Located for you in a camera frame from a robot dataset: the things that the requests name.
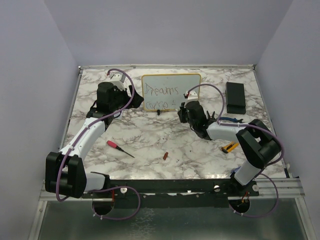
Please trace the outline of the yellow framed whiteboard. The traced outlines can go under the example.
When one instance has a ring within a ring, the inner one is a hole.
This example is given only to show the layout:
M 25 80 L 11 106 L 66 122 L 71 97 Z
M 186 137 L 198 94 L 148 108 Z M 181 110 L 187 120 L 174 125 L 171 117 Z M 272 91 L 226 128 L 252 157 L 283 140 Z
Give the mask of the yellow framed whiteboard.
M 175 111 L 184 94 L 202 82 L 199 73 L 145 74 L 141 77 L 143 108 L 147 112 Z

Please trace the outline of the red marker cap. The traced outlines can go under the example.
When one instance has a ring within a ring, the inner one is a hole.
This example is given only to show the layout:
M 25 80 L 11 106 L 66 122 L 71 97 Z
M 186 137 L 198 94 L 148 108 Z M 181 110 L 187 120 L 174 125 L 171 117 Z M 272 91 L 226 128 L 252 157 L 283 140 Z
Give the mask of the red marker cap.
M 166 160 L 166 159 L 167 159 L 167 157 L 168 157 L 168 154 L 169 154 L 169 153 L 168 153 L 168 152 L 166 152 L 166 153 L 164 154 L 164 156 L 163 156 L 163 158 L 162 158 L 162 159 L 163 159 L 163 160 Z

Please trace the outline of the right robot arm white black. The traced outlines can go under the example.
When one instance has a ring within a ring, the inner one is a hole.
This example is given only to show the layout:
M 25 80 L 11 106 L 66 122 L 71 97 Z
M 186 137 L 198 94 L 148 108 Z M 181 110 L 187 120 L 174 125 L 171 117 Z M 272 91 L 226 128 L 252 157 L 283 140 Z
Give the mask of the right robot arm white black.
M 283 150 L 276 136 L 258 119 L 248 124 L 218 122 L 213 115 L 204 112 L 197 100 L 181 103 L 177 114 L 180 122 L 188 123 L 199 138 L 225 140 L 241 146 L 246 161 L 232 174 L 234 180 L 229 184 L 230 191 L 236 196 L 246 192 L 248 183 Z

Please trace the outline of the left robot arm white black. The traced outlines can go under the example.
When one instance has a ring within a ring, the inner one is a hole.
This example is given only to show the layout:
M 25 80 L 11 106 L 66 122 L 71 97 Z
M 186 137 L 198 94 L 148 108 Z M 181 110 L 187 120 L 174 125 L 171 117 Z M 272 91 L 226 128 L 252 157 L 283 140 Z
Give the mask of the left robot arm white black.
M 101 82 L 96 100 L 86 114 L 79 132 L 59 152 L 50 152 L 45 160 L 45 190 L 54 193 L 58 201 L 69 197 L 80 198 L 94 191 L 106 197 L 111 190 L 107 175 L 87 173 L 84 160 L 94 143 L 106 132 L 115 115 L 128 109 L 137 109 L 143 102 L 133 84 L 128 88 L 120 81 Z

